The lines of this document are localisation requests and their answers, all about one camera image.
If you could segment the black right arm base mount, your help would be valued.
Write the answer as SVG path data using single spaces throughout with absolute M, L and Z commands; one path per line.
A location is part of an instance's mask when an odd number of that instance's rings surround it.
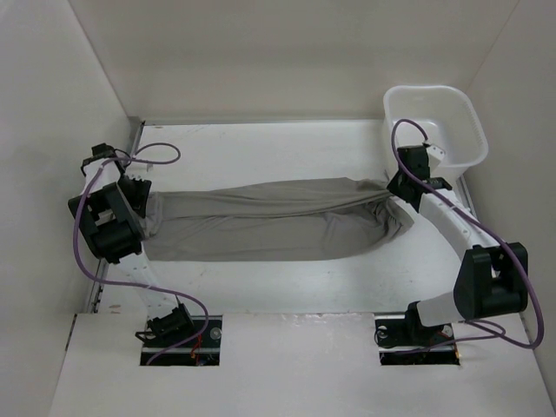
M 459 366 L 453 326 L 415 328 L 403 313 L 374 317 L 374 342 L 382 366 Z

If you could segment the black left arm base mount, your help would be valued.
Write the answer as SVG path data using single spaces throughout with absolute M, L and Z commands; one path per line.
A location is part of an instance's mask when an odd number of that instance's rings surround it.
M 218 367 L 221 359 L 223 316 L 211 315 L 205 325 L 203 316 L 193 317 L 191 335 L 183 332 L 165 339 L 145 329 L 136 332 L 142 343 L 140 365 L 154 367 Z

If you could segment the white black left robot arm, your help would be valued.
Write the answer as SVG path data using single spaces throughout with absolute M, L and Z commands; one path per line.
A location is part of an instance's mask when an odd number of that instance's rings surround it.
M 124 273 L 125 287 L 138 291 L 148 313 L 146 329 L 136 333 L 139 340 L 186 346 L 195 324 L 177 295 L 157 291 L 160 283 L 143 246 L 151 181 L 128 176 L 130 161 L 106 143 L 92 148 L 81 167 L 85 187 L 68 201 L 76 221 L 73 238 L 81 235 L 96 258 Z

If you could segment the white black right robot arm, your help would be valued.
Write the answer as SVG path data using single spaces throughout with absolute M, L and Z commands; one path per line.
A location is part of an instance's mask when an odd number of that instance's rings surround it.
M 429 220 L 450 244 L 461 264 L 453 290 L 407 307 L 403 334 L 412 343 L 428 347 L 445 326 L 523 311 L 528 292 L 518 260 L 525 268 L 527 252 L 512 243 L 513 256 L 466 210 L 452 186 L 443 178 L 430 176 L 429 157 L 424 145 L 397 149 L 401 161 L 387 190 L 410 204 Z

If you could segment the grey trousers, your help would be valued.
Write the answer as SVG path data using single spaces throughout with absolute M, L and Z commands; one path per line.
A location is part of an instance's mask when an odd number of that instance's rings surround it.
M 346 177 L 155 192 L 141 220 L 152 261 L 327 261 L 414 224 L 382 182 Z

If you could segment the white plastic basket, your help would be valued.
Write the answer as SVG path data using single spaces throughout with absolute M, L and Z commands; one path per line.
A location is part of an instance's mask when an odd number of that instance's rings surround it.
M 400 119 L 418 123 L 403 123 L 396 130 L 396 144 L 400 147 L 420 145 L 424 139 L 447 153 L 439 167 L 431 170 L 432 177 L 456 182 L 468 169 L 483 162 L 488 154 L 488 143 L 470 99 L 462 91 L 443 85 L 408 86 L 389 89 L 383 96 L 384 120 L 382 148 L 387 177 L 398 170 L 391 145 L 393 126 Z

